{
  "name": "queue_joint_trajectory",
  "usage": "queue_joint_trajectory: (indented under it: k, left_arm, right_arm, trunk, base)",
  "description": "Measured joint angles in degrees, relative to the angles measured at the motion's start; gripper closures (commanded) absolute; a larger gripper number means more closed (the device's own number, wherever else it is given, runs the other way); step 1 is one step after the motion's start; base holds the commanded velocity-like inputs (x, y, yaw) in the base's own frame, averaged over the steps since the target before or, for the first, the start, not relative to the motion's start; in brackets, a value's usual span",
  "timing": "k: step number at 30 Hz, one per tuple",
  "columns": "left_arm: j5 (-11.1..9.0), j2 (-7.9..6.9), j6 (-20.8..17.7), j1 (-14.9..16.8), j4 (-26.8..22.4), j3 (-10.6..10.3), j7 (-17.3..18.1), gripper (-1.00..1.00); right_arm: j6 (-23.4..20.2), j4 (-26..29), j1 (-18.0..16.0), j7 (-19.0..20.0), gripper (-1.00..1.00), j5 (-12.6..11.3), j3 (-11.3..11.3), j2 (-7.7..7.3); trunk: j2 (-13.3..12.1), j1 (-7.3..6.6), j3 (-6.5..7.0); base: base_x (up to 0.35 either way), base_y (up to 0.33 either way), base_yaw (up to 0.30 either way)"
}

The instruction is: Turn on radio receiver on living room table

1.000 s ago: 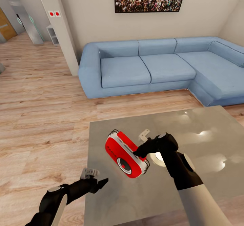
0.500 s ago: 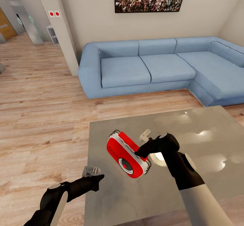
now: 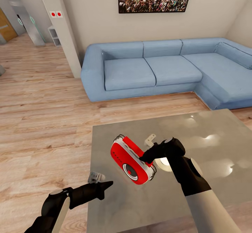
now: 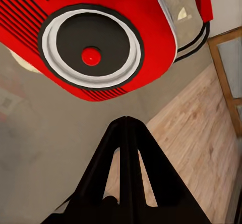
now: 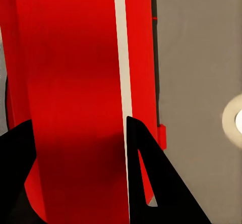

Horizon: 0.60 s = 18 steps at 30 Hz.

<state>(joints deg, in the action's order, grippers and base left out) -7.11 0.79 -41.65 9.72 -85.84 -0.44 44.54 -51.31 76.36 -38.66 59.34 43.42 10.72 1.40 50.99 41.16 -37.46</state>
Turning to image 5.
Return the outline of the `radio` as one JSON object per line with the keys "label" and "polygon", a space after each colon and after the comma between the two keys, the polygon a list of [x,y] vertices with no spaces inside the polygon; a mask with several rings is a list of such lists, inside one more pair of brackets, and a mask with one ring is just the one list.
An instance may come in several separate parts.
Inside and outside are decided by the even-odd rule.
{"label": "radio", "polygon": [[7,129],[32,120],[31,207],[47,224],[130,224],[127,116],[166,149],[157,0],[0,0],[0,26]]}

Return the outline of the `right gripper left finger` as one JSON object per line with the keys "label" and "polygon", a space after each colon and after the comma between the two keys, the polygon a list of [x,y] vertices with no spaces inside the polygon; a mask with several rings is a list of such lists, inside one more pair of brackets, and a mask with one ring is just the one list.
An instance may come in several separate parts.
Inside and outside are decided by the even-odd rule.
{"label": "right gripper left finger", "polygon": [[37,158],[32,120],[0,136],[0,224],[5,224]]}

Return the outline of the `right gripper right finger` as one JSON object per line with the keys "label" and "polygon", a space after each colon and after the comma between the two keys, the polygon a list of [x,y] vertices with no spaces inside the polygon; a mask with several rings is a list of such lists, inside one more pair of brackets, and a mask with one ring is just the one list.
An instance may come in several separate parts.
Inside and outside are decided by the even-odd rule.
{"label": "right gripper right finger", "polygon": [[[145,124],[127,116],[130,224],[211,224]],[[158,207],[146,204],[138,150]]]}

